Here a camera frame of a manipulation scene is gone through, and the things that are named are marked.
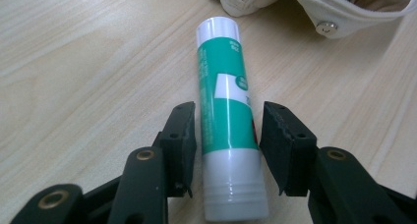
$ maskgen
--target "grommet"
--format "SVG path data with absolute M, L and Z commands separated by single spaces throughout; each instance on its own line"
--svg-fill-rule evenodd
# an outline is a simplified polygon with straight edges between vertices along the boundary
M 316 32 L 322 35 L 333 35 L 337 32 L 337 25 L 332 22 L 320 22 L 316 26 Z
M 67 200 L 70 194 L 65 190 L 58 190 L 48 195 L 44 196 L 37 206 L 41 209 L 50 209 L 58 206 L 59 204 L 63 203 Z

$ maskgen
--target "metal rivet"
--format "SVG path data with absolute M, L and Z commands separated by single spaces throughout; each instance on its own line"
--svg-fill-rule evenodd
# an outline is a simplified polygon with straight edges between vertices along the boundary
M 316 26 L 316 32 L 322 35 L 333 35 L 337 32 L 337 25 L 332 22 L 321 22 Z
M 140 151 L 140 152 L 136 155 L 136 157 L 137 157 L 139 160 L 142 160 L 142 161 L 145 161 L 145 160 L 151 159 L 151 158 L 153 158 L 154 156 L 155 156 L 155 152 L 153 152 L 152 150 L 142 150 L 142 151 Z
M 328 157 L 335 159 L 335 160 L 346 160 L 346 154 L 340 150 L 331 149 L 328 151 Z
M 65 190 L 58 190 L 53 193 L 49 193 L 40 200 L 37 206 L 42 209 L 54 208 L 67 200 L 69 195 L 70 194 Z

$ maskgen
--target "white cap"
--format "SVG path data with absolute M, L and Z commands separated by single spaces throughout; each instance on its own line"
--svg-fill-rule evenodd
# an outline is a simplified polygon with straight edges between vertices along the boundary
M 268 217 L 261 153 L 252 148 L 221 149 L 203 156 L 207 221 Z
M 216 37 L 229 37 L 240 43 L 236 22 L 225 17 L 213 17 L 203 21 L 197 28 L 197 48 Z

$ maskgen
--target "glue stick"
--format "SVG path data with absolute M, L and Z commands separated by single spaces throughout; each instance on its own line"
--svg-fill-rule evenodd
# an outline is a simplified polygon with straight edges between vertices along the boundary
M 197 28 L 207 221 L 268 216 L 237 24 L 210 18 Z

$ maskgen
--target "table surface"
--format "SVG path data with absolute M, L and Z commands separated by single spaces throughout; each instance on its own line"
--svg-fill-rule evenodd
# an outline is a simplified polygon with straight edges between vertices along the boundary
M 205 223 L 195 30 L 226 16 L 218 0 L 0 0 L 0 223 L 37 192 L 84 192 L 119 176 L 172 108 L 195 101 L 194 198 L 169 200 L 170 223 Z M 353 153 L 384 186 L 417 188 L 417 13 L 330 40 L 296 0 L 239 24 L 258 135 L 264 101 L 289 107 L 318 146 Z M 269 218 L 312 223 L 303 197 L 278 196 Z

